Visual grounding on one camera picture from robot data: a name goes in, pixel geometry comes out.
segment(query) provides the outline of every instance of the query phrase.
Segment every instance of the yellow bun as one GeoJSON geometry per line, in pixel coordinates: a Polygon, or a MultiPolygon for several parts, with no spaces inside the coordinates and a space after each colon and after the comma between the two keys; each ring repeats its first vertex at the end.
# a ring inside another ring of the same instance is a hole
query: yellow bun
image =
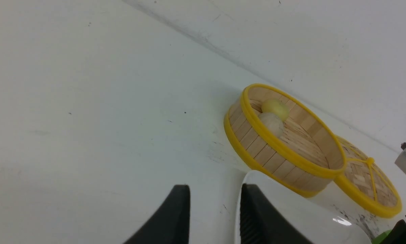
{"type": "Polygon", "coordinates": [[[261,113],[258,115],[263,125],[276,137],[284,133],[284,123],[273,113],[261,113]]]}
{"type": "Polygon", "coordinates": [[[282,121],[285,121],[289,116],[289,110],[285,104],[280,103],[277,99],[268,99],[261,104],[263,113],[274,113],[282,121]]]}

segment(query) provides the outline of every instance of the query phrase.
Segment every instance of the scratch mark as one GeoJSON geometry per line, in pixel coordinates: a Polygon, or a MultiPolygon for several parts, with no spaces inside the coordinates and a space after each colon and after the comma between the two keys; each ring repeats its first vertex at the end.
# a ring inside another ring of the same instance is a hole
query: scratch mark
{"type": "Polygon", "coordinates": [[[213,1],[207,0],[210,4],[212,4],[215,8],[217,8],[221,13],[223,13],[225,16],[227,16],[229,19],[235,21],[229,14],[226,12],[222,11],[213,1]]]}
{"type": "Polygon", "coordinates": [[[230,211],[226,208],[226,206],[223,204],[224,208],[227,210],[227,212],[230,214],[230,211]]]}
{"type": "Polygon", "coordinates": [[[350,237],[352,236],[353,231],[349,232],[349,235],[342,241],[342,243],[347,243],[347,240],[350,239],[350,237]]]}
{"type": "Polygon", "coordinates": [[[383,130],[387,125],[388,125],[388,123],[386,123],[384,126],[382,126],[382,127],[378,130],[378,132],[380,132],[381,130],[383,130]]]}
{"type": "Polygon", "coordinates": [[[218,17],[216,17],[214,20],[212,20],[212,22],[214,22],[215,20],[217,20],[220,16],[221,16],[221,14],[219,14],[218,17]]]}
{"type": "Polygon", "coordinates": [[[365,216],[361,215],[359,218],[359,221],[361,221],[361,223],[364,225],[365,230],[367,230],[367,232],[368,232],[368,236],[373,240],[375,238],[375,235],[373,235],[373,232],[370,230],[367,223],[365,222],[365,216]]]}
{"type": "MultiPolygon", "coordinates": [[[[190,38],[191,40],[195,41],[196,43],[199,43],[209,50],[221,55],[222,57],[229,59],[230,60],[230,54],[227,50],[223,50],[223,46],[217,47],[213,43],[211,43],[208,40],[205,40],[204,37],[201,36],[200,33],[196,33],[188,28],[178,26],[176,23],[171,22],[170,20],[166,19],[166,17],[161,16],[153,12],[151,9],[147,8],[146,6],[143,6],[140,3],[128,3],[130,6],[142,11],[143,13],[149,15],[150,17],[155,18],[155,20],[158,20],[161,23],[166,24],[167,26],[170,26],[171,28],[175,29],[177,32],[180,34],[190,38]]],[[[237,63],[234,62],[238,67],[245,68],[245,66],[242,63],[237,63]]]]}

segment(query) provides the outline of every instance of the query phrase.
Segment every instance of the white table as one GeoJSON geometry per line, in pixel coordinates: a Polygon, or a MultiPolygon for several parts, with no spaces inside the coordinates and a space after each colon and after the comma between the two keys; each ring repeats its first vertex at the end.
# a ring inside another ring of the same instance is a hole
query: white table
{"type": "MultiPolygon", "coordinates": [[[[175,184],[191,243],[231,243],[249,169],[222,120],[254,82],[121,1],[0,1],[0,243],[119,244],[175,184]]],[[[368,227],[389,229],[406,214],[397,154],[313,111],[399,189],[403,213],[368,227]]],[[[334,184],[311,201],[370,218],[334,184]]]]}

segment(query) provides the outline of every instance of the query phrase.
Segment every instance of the bamboo steamer lid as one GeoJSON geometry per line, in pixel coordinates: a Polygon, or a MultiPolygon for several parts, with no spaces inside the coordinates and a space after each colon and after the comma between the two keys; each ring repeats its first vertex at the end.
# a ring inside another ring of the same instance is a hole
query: bamboo steamer lid
{"type": "Polygon", "coordinates": [[[375,160],[345,139],[339,136],[337,139],[345,153],[347,167],[334,182],[370,213],[383,218],[392,218],[399,213],[402,208],[400,196],[375,160]]]}

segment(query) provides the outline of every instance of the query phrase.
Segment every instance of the wooden slat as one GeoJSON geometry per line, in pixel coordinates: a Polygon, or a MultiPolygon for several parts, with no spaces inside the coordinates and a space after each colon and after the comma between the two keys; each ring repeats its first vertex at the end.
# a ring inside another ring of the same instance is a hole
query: wooden slat
{"type": "Polygon", "coordinates": [[[245,114],[241,113],[240,116],[234,121],[234,123],[231,124],[231,129],[233,130],[233,132],[236,132],[246,120],[247,118],[245,118],[245,114]]]}
{"type": "Polygon", "coordinates": [[[285,121],[285,129],[280,139],[294,152],[321,167],[328,168],[328,162],[313,138],[291,118],[285,121]]]}
{"type": "Polygon", "coordinates": [[[289,110],[289,112],[293,109],[293,107],[296,105],[296,103],[292,100],[288,100],[285,103],[285,106],[287,107],[287,109],[289,110]]]}
{"type": "Polygon", "coordinates": [[[312,116],[308,116],[307,118],[305,118],[302,122],[299,123],[299,125],[305,130],[307,131],[308,129],[310,129],[311,126],[313,126],[316,123],[316,119],[313,118],[312,116]]]}
{"type": "Polygon", "coordinates": [[[259,114],[261,114],[261,111],[258,111],[258,110],[254,109],[254,108],[253,108],[253,111],[257,116],[259,116],[259,114]]]}
{"type": "Polygon", "coordinates": [[[251,125],[248,121],[243,122],[243,124],[235,131],[235,135],[238,141],[242,140],[245,134],[251,129],[251,125]]]}
{"type": "Polygon", "coordinates": [[[298,123],[298,124],[302,124],[307,118],[312,118],[312,116],[305,110],[302,109],[302,111],[296,115],[296,117],[292,117],[292,119],[298,123]]]}
{"type": "Polygon", "coordinates": [[[324,189],[333,179],[323,179],[313,176],[303,187],[303,190],[307,191],[319,191],[324,189]]]}
{"type": "Polygon", "coordinates": [[[328,155],[325,155],[327,161],[328,161],[328,166],[330,169],[339,169],[343,167],[343,156],[342,154],[337,150],[337,148],[334,148],[328,155]]]}
{"type": "Polygon", "coordinates": [[[278,99],[282,104],[286,104],[288,101],[290,101],[290,99],[286,96],[280,96],[280,98],[278,99]]]}
{"type": "Polygon", "coordinates": [[[238,107],[234,111],[231,111],[231,114],[229,117],[230,125],[232,125],[241,114],[242,114],[242,107],[238,107]]]}
{"type": "Polygon", "coordinates": [[[301,178],[297,179],[292,186],[302,189],[302,187],[309,182],[314,176],[310,173],[304,173],[301,178]]]}
{"type": "Polygon", "coordinates": [[[242,144],[244,148],[248,148],[254,142],[254,140],[257,139],[257,137],[258,137],[257,132],[253,128],[251,128],[245,134],[242,140],[240,140],[240,144],[242,144]]]}
{"type": "Polygon", "coordinates": [[[249,99],[259,100],[261,102],[264,102],[267,99],[279,99],[280,97],[280,93],[261,87],[254,87],[248,91],[249,99]]]}
{"type": "Polygon", "coordinates": [[[330,135],[323,127],[319,131],[317,131],[316,134],[313,136],[313,139],[318,146],[320,146],[322,142],[325,142],[327,138],[330,138],[330,135]]]}
{"type": "Polygon", "coordinates": [[[335,143],[335,140],[332,139],[331,136],[328,137],[325,143],[326,146],[319,147],[325,156],[331,154],[333,151],[338,151],[337,144],[335,143]]]}
{"type": "Polygon", "coordinates": [[[257,100],[250,100],[250,104],[251,104],[251,108],[259,111],[260,113],[261,111],[261,101],[257,101],[257,100]]]}
{"type": "Polygon", "coordinates": [[[231,116],[231,113],[234,112],[234,111],[236,111],[237,108],[239,108],[239,107],[240,107],[240,98],[237,99],[237,100],[233,103],[233,105],[230,107],[230,110],[229,110],[229,117],[231,116]]]}
{"type": "Polygon", "coordinates": [[[267,145],[265,140],[258,136],[254,140],[254,142],[252,142],[251,145],[247,148],[247,151],[250,156],[254,158],[255,156],[257,156],[258,153],[260,153],[261,150],[263,150],[265,145],[267,145]]]}
{"type": "Polygon", "coordinates": [[[384,206],[387,206],[387,207],[395,206],[397,204],[397,198],[395,197],[392,189],[389,188],[386,184],[386,182],[389,182],[389,179],[387,179],[385,177],[385,180],[383,180],[375,172],[375,170],[378,170],[381,176],[383,176],[383,177],[385,177],[385,176],[383,175],[383,172],[381,169],[379,169],[377,166],[373,165],[373,178],[375,180],[376,193],[378,195],[379,203],[384,206]]]}
{"type": "Polygon", "coordinates": [[[266,144],[265,147],[254,157],[254,160],[257,161],[260,165],[266,164],[269,159],[274,156],[275,150],[271,148],[270,145],[266,144]]]}
{"type": "Polygon", "coordinates": [[[290,171],[290,173],[288,173],[285,176],[283,181],[287,184],[292,184],[292,183],[296,182],[299,179],[299,177],[301,177],[304,173],[305,173],[304,170],[301,170],[300,168],[295,167],[292,171],[290,171]]]}
{"type": "Polygon", "coordinates": [[[283,179],[293,170],[293,168],[295,168],[295,166],[291,162],[285,160],[283,164],[281,164],[280,167],[275,170],[274,176],[278,177],[279,179],[283,179]]]}
{"type": "Polygon", "coordinates": [[[263,165],[263,168],[271,173],[274,173],[285,161],[285,158],[279,153],[275,153],[267,162],[263,165]]]}
{"type": "Polygon", "coordinates": [[[314,122],[314,124],[312,124],[310,126],[310,128],[306,129],[306,131],[313,138],[316,135],[316,133],[322,129],[324,130],[322,124],[320,122],[316,121],[316,122],[314,122]]]}
{"type": "Polygon", "coordinates": [[[292,120],[295,120],[296,116],[298,116],[300,113],[302,113],[302,111],[304,111],[304,109],[301,106],[296,104],[290,110],[289,117],[292,118],[292,120]]]}

